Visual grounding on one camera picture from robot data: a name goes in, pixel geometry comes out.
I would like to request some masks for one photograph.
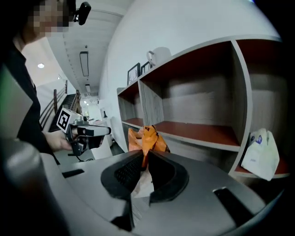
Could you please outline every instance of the orange plastic bag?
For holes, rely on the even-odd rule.
[[[170,152],[163,137],[159,135],[152,126],[144,126],[143,130],[135,132],[133,129],[128,130],[129,151],[143,150],[144,158],[142,167],[146,168],[148,165],[149,150]]]

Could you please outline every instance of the shelf compartment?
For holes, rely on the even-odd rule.
[[[163,136],[192,144],[238,152],[240,149],[231,127],[163,121],[155,125]]]
[[[141,78],[144,124],[184,142],[238,152],[247,103],[233,52],[230,41],[198,48]]]
[[[288,176],[289,170],[285,160],[292,147],[291,136],[294,126],[291,117],[288,117],[292,112],[288,112],[290,93],[287,79],[284,77],[286,63],[283,45],[279,41],[258,39],[237,40],[237,44],[245,59],[251,83],[253,111],[250,132],[261,128],[272,132],[280,150],[280,162],[274,178]],[[241,161],[234,174],[256,177],[241,167]]]
[[[133,129],[135,132],[138,132],[141,127],[135,125],[134,122],[132,124],[132,123],[124,122],[124,121],[122,121],[122,127],[123,127],[123,133],[124,133],[127,149],[129,149],[129,140],[128,140],[129,129]]]
[[[141,129],[143,127],[142,118],[133,118],[122,121],[122,123]]]
[[[122,90],[118,95],[121,120],[143,118],[141,99],[139,96],[138,82],[132,84],[128,89]]]
[[[164,136],[163,133],[160,134],[163,136],[171,153],[210,163],[227,173],[230,171],[236,159],[237,152],[183,142],[169,136]]]
[[[250,177],[250,178],[259,178],[258,176],[254,175],[253,173],[247,171],[241,165],[238,165],[235,170],[235,175],[241,177]],[[280,161],[277,166],[277,170],[273,178],[283,178],[290,175],[289,165],[287,164],[285,158],[280,155]]]

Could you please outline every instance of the white paper bag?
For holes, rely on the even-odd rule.
[[[262,179],[270,181],[280,161],[276,142],[270,131],[260,129],[251,133],[242,167]]]
[[[152,192],[154,192],[153,179],[150,172],[148,171],[148,166],[147,166],[146,170],[141,174],[136,187],[131,193],[131,197],[133,198],[149,197]]]

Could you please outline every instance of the picture frame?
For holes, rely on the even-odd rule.
[[[138,79],[140,76],[140,63],[137,63],[135,66],[133,66],[127,74],[127,86],[131,84],[133,81]]]
[[[143,75],[144,73],[148,72],[153,66],[147,62],[145,63],[142,67],[141,67],[141,75]]]

